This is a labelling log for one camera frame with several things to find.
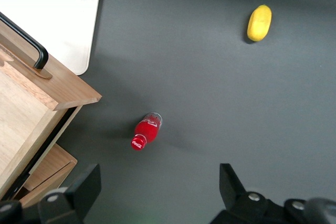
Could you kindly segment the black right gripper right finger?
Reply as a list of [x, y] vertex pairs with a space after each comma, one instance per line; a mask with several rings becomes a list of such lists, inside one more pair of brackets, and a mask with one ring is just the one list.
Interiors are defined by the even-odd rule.
[[225, 209], [211, 223], [315, 223], [306, 201], [288, 199], [280, 206], [262, 194], [247, 191], [231, 164], [220, 164], [219, 191]]

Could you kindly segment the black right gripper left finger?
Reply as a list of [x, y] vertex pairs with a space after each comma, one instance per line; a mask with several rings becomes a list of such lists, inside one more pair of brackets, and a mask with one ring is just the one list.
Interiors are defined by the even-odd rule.
[[83, 223], [100, 192], [100, 165], [91, 164], [69, 187], [50, 190], [31, 206], [1, 201], [1, 223]]

